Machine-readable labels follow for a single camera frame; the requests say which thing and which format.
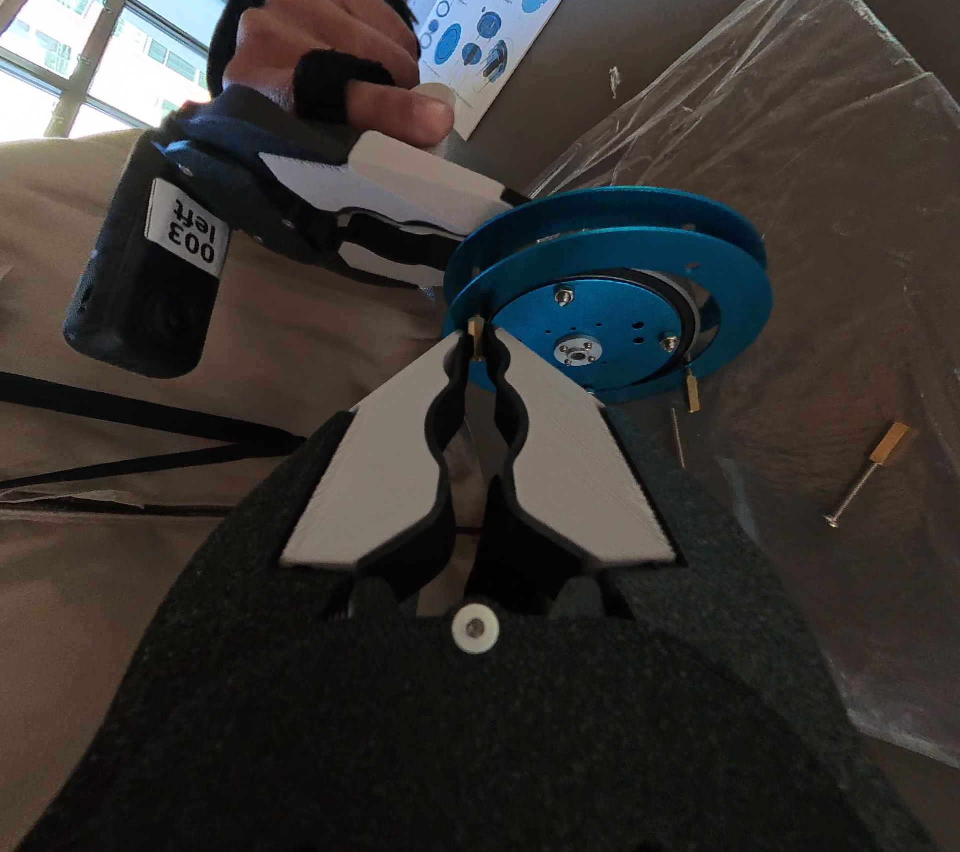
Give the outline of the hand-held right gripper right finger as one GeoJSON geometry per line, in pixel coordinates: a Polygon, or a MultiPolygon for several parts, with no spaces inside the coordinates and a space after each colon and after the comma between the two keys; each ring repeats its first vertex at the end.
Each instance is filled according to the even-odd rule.
{"type": "Polygon", "coordinates": [[[506,501],[591,571],[672,565],[676,551],[603,403],[506,330],[484,330],[506,501]]]}

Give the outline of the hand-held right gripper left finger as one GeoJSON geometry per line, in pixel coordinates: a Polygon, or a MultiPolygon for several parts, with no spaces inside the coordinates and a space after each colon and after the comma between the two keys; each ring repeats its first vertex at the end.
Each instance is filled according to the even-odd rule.
{"type": "Polygon", "coordinates": [[[473,342],[454,331],[361,400],[294,526],[280,563],[361,571],[408,542],[439,534],[434,557],[414,570],[441,569],[443,514],[450,501],[445,450],[465,420],[473,342]]]}

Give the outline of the person's left hand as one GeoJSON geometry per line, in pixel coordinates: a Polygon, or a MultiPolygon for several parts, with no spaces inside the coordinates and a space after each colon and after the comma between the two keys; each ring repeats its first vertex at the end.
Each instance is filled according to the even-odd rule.
{"type": "Polygon", "coordinates": [[[228,0],[207,62],[212,97],[258,91],[310,121],[432,147],[452,106],[414,91],[421,48],[402,0],[228,0]]]}

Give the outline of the person's beige jacket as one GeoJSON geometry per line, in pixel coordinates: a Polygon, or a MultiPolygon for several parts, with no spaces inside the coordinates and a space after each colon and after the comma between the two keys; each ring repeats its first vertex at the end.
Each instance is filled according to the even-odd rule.
{"type": "MultiPolygon", "coordinates": [[[[2,145],[3,372],[308,437],[437,342],[443,307],[424,292],[359,283],[238,235],[194,371],[151,379],[78,355],[66,309],[138,136],[2,145]]],[[[2,492],[2,850],[83,756],[216,513],[276,464],[2,492]]]]}

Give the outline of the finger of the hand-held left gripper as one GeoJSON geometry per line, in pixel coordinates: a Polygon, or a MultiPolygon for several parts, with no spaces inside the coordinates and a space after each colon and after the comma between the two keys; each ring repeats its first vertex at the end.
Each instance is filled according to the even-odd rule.
{"type": "Polygon", "coordinates": [[[392,222],[475,230],[513,208],[506,187],[381,133],[360,135],[341,165],[263,151],[276,180],[318,210],[350,209],[392,222]]]}
{"type": "Polygon", "coordinates": [[[427,222],[397,222],[372,211],[332,215],[330,270],[384,286],[434,289],[465,235],[427,222]]]}

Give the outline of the large clear plastic bag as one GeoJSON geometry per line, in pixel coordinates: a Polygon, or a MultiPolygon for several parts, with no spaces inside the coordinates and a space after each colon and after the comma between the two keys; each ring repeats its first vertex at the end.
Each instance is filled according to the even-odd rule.
{"type": "Polygon", "coordinates": [[[771,318],[702,381],[688,469],[867,734],[958,766],[958,104],[862,0],[744,0],[530,184],[651,185],[762,234],[771,318]],[[893,422],[910,426],[838,528],[893,422]]]}

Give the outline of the blue metal turntable assembly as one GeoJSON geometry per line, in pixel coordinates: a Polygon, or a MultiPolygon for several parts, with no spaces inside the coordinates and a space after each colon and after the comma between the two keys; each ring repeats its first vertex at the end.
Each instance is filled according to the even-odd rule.
{"type": "Polygon", "coordinates": [[[528,201],[454,251],[442,332],[480,316],[606,404],[741,355],[772,313],[762,236],[723,203],[648,186],[528,201]]]}

